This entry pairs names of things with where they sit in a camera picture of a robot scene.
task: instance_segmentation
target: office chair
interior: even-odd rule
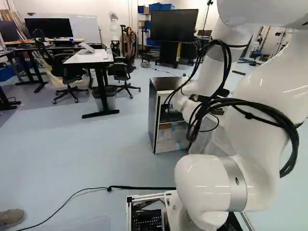
[[[58,77],[59,80],[62,78],[63,85],[67,85],[66,89],[56,91],[55,94],[57,97],[53,99],[53,104],[57,104],[57,100],[66,96],[67,94],[71,94],[75,99],[75,103],[78,103],[78,98],[74,92],[86,92],[89,94],[89,89],[79,89],[77,86],[70,86],[72,83],[77,84],[82,82],[82,76],[86,73],[82,68],[66,68],[63,65],[63,62],[72,56],[71,53],[60,53],[52,56],[46,49],[43,42],[35,40],[35,43],[40,55],[45,61],[43,64],[47,75],[49,75],[51,78]]]
[[[135,52],[131,54],[130,57],[114,57],[114,63],[107,67],[109,76],[114,76],[115,80],[119,82],[124,81],[124,85],[112,85],[118,88],[116,93],[126,90],[131,99],[133,99],[134,96],[130,93],[129,89],[138,89],[138,91],[141,92],[141,88],[134,87],[130,83],[127,83],[127,81],[131,79],[130,73],[136,69],[136,67],[133,66],[136,54],[136,42],[134,42],[134,47]]]

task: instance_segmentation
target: whiteboard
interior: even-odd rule
[[[35,13],[32,16],[27,15],[25,18],[68,18],[74,38],[84,38],[87,43],[101,43],[97,16]]]

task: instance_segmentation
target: shoe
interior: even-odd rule
[[[23,221],[24,213],[21,209],[10,209],[0,212],[0,225],[6,225],[8,227],[17,225]]]

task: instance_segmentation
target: blue storage bin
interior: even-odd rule
[[[138,13],[144,13],[144,6],[138,6]]]
[[[174,10],[174,5],[172,4],[163,4],[160,8],[162,11]]]
[[[148,45],[148,46],[158,46],[158,47],[160,47],[161,42],[159,42],[159,41],[154,41],[154,40],[151,40],[150,38],[147,38],[147,39],[146,39],[146,45]]]
[[[151,29],[151,22],[150,21],[145,21],[144,22],[144,28],[146,30],[150,30]]]
[[[161,7],[163,6],[163,4],[161,4],[160,2],[158,3],[154,3],[154,4],[150,4],[149,7],[150,7],[150,12],[151,11],[159,11],[161,10]]]
[[[5,68],[0,69],[0,82],[4,82],[10,78],[12,78],[15,75],[12,67],[8,65]]]

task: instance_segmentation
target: black monitor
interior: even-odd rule
[[[47,38],[72,37],[73,32],[68,18],[26,18],[26,27],[32,38],[41,37],[36,29],[43,31]]]
[[[198,11],[198,9],[152,11],[151,39],[193,42]]]
[[[14,21],[0,21],[0,33],[5,42],[19,40],[19,34]]]

